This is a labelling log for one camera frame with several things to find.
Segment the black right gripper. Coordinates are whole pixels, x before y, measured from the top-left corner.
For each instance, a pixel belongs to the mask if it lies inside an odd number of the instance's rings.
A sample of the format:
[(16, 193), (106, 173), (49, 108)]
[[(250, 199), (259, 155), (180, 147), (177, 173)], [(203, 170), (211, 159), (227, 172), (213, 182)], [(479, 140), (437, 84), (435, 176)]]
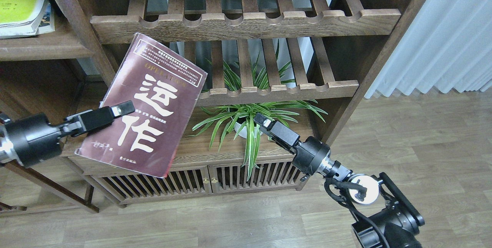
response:
[(304, 142), (300, 141), (300, 136), (278, 121), (273, 121), (262, 113), (257, 113), (254, 122), (260, 127), (261, 131), (267, 131), (267, 135), (280, 147), (294, 155), (293, 165), (305, 173), (312, 176), (320, 173), (327, 176), (331, 167), (330, 147), (315, 139), (313, 136)]

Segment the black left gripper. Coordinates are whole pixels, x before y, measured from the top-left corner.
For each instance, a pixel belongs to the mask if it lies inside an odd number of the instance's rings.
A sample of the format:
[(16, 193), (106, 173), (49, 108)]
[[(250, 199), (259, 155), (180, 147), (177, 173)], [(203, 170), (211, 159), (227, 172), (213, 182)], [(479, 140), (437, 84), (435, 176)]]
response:
[(82, 135), (134, 112), (133, 102), (126, 101), (112, 107), (71, 115), (58, 125), (52, 125), (44, 113), (16, 121), (4, 115), (4, 162), (15, 160), (29, 168), (60, 155), (60, 139), (64, 136)]

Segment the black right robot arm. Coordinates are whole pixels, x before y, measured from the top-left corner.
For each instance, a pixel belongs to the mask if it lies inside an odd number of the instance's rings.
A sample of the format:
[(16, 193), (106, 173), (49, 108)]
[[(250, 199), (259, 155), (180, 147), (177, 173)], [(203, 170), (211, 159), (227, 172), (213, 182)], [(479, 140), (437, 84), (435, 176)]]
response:
[(314, 174), (323, 176), (327, 194), (353, 216), (352, 230), (360, 247), (422, 247), (416, 235), (425, 220), (386, 173), (355, 174), (331, 159), (331, 148), (313, 136), (301, 141), (296, 132), (261, 113), (254, 122), (294, 155), (293, 165), (304, 173), (303, 180)]

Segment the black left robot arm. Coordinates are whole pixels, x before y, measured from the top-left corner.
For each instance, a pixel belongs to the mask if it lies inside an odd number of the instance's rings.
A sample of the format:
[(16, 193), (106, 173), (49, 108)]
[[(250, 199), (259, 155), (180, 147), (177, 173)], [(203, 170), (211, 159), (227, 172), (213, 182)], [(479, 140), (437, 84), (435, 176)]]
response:
[(1, 114), (1, 164), (16, 160), (30, 168), (62, 153), (60, 139), (79, 136), (105, 127), (114, 119), (135, 111), (132, 101), (68, 116), (64, 122), (52, 125), (44, 113), (12, 121)]

